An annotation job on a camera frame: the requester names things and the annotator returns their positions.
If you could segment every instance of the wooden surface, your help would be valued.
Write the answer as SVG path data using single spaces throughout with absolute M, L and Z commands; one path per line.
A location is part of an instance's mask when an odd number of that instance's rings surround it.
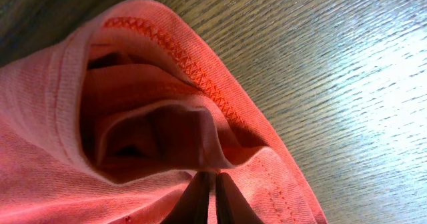
M 0 63 L 122 0 L 0 0 Z M 271 121 L 330 223 L 427 223 L 426 0 L 157 0 Z

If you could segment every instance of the wrinkled fabric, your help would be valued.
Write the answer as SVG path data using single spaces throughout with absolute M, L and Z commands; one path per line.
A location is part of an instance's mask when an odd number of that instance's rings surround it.
M 0 87 L 0 223 L 159 223 L 200 170 L 229 173 L 265 223 L 326 223 L 260 110 L 160 3 L 112 7 Z

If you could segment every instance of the wood grain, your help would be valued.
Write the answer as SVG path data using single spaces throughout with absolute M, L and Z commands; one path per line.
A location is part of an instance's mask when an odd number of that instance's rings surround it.
M 0 0 L 0 63 L 122 0 Z M 157 0 L 271 121 L 330 223 L 427 223 L 426 0 Z

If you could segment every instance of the coral fabric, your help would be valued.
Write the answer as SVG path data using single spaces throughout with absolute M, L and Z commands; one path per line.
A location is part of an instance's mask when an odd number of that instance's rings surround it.
M 112 7 L 1 68 L 0 87 L 0 223 L 159 223 L 198 170 L 229 173 L 265 223 L 327 222 L 260 110 L 160 3 Z

